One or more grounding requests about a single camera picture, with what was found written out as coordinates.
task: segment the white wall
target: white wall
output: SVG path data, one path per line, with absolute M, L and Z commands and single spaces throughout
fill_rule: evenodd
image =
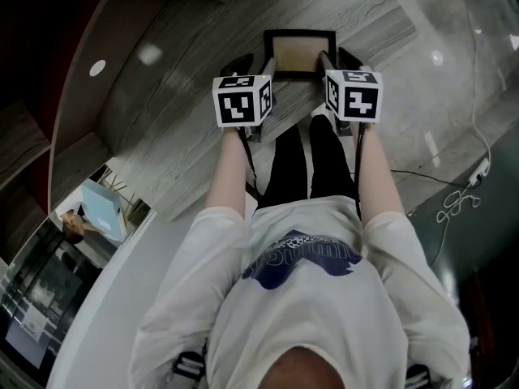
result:
M 48 388 L 128 388 L 127 369 L 139 322 L 202 206 L 202 200 L 194 203 L 169 223 L 152 212 L 119 248 L 79 309 Z

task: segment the gray wood grain floor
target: gray wood grain floor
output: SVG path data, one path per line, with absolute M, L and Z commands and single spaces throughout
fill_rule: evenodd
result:
M 109 166 L 167 219 L 208 188 L 221 136 L 212 78 L 249 52 L 256 72 L 264 58 L 263 31 L 271 28 L 335 30 L 339 45 L 377 70 L 416 37 L 396 0 L 173 0 L 141 42 L 155 45 L 161 58 L 146 66 L 137 48 L 96 128 L 114 154 Z M 265 144 L 323 101 L 315 83 L 276 83 L 274 90 L 277 106 L 264 123 Z

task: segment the blue logo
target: blue logo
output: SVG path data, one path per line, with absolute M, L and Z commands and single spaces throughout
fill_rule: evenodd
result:
M 259 256 L 243 272 L 242 279 L 254 278 L 264 289 L 276 289 L 301 259 L 319 265 L 330 276 L 347 276 L 362 257 L 344 242 L 293 230 Z

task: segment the black frame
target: black frame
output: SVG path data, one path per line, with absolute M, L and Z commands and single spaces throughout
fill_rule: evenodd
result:
M 310 30 L 310 29 L 276 29 L 265 30 L 265 61 L 274 57 L 274 37 L 324 37 L 328 39 L 328 56 L 333 65 L 337 64 L 337 42 L 336 33 L 332 30 Z M 274 77 L 277 79 L 318 79 L 322 74 L 317 72 L 301 71 L 276 71 Z

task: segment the ceiling light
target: ceiling light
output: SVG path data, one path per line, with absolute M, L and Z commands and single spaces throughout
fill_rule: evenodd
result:
M 158 61 L 161 58 L 161 56 L 162 56 L 162 50 L 150 43 L 143 45 L 137 51 L 137 57 L 146 66 L 153 65 L 153 63 Z
M 432 58 L 432 62 L 436 66 L 440 66 L 442 63 L 444 63 L 444 55 L 442 55 L 439 50 L 433 50 L 431 52 L 431 58 Z
M 100 61 L 97 61 L 92 65 L 92 67 L 90 68 L 90 72 L 88 73 L 90 74 L 90 76 L 97 76 L 101 73 L 103 69 L 105 69 L 105 65 L 106 62 L 103 59 L 101 59 Z
M 510 35 L 510 43 L 512 43 L 513 50 L 519 48 L 519 36 Z

